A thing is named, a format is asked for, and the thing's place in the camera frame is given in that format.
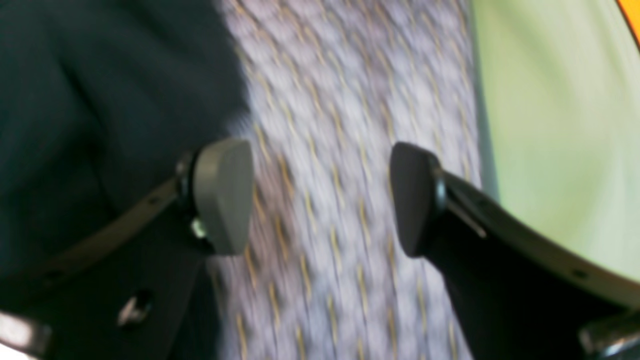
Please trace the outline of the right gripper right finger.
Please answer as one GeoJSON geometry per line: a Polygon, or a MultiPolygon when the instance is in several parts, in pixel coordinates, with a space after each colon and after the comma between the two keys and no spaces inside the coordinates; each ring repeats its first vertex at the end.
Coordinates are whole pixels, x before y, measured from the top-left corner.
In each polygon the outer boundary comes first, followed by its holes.
{"type": "Polygon", "coordinates": [[[639,283],[546,239],[438,157],[393,145],[398,241],[445,281],[476,360],[637,360],[639,283]]]}

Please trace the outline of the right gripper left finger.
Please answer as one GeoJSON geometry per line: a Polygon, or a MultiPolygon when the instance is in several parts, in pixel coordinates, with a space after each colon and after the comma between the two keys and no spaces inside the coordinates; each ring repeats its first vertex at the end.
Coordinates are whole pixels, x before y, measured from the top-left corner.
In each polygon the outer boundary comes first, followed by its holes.
{"type": "Polygon", "coordinates": [[[242,255],[254,159],[227,138],[119,218],[54,255],[1,276],[1,357],[164,360],[210,256],[242,255]]]}

